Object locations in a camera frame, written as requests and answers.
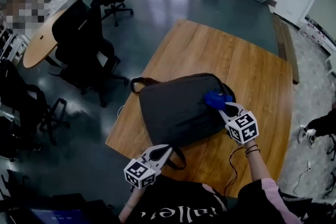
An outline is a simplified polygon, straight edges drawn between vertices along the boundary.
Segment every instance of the black backpack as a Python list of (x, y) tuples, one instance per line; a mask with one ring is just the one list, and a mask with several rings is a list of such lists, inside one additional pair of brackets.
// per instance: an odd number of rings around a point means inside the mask
[[(134, 84), (145, 85), (140, 92)], [(135, 78), (131, 89), (139, 93), (142, 117), (153, 145), (168, 144), (177, 153), (186, 166), (185, 157), (179, 147), (218, 133), (225, 128), (225, 122), (219, 112), (209, 107), (204, 100), (208, 91), (231, 95), (235, 94), (215, 75), (209, 73), (158, 82), (151, 78)]]

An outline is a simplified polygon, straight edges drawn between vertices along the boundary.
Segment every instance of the blue object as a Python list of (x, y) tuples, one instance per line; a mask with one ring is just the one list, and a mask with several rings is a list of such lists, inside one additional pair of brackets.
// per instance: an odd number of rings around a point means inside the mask
[(231, 95), (224, 95), (219, 92), (209, 91), (204, 95), (205, 103), (217, 110), (225, 111), (225, 103), (232, 102), (233, 98)]

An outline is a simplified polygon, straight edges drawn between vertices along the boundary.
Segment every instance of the round wooden table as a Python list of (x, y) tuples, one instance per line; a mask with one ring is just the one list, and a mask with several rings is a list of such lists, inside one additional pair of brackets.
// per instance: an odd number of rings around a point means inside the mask
[(64, 12), (65, 9), (52, 15), (34, 34), (23, 56), (24, 67), (32, 68), (44, 59), (46, 59), (51, 65), (58, 66), (58, 64), (48, 55), (57, 46), (57, 41), (53, 36), (52, 26)]

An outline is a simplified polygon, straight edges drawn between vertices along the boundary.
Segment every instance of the white sneaker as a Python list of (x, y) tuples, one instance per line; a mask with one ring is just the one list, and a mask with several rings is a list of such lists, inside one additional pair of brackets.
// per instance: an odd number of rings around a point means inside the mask
[(304, 131), (305, 127), (303, 125), (300, 126), (298, 133), (298, 141), (301, 143), (303, 139), (306, 137), (307, 133)]
[(311, 139), (313, 137), (313, 135), (308, 135), (307, 136), (307, 139), (308, 139), (308, 144), (309, 144), (309, 147), (310, 148), (313, 148), (314, 147), (314, 142), (315, 142), (315, 140), (316, 140), (316, 138), (313, 140), (313, 139)]

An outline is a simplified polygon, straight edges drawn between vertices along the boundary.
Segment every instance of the desk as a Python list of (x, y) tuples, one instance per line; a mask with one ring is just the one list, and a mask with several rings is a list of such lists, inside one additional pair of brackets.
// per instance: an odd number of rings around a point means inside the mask
[(53, 36), (52, 26), (54, 22), (64, 13), (64, 11), (65, 9), (48, 18), (34, 34), (23, 56), (23, 65), (26, 68), (34, 67), (44, 59), (46, 59), (51, 65), (58, 67), (58, 64), (48, 55), (57, 46), (57, 41)]
[[(235, 92), (237, 102), (253, 112), (259, 126), (257, 143), (261, 155), (276, 180), (290, 132), (291, 65), (238, 37), (188, 20), (178, 20), (142, 76), (169, 81), (203, 72), (218, 76)], [(138, 157), (151, 146), (139, 97), (134, 93), (125, 103), (106, 144), (128, 158)], [(236, 147), (236, 142), (223, 130), (182, 148), (186, 169), (179, 171), (165, 166), (162, 172), (174, 179), (206, 183), (223, 193), (234, 176), (228, 159)], [(179, 163), (175, 155), (172, 160)], [(235, 153), (233, 164), (238, 171), (238, 180), (227, 189), (226, 195), (237, 197), (239, 190), (251, 182), (244, 151)]]

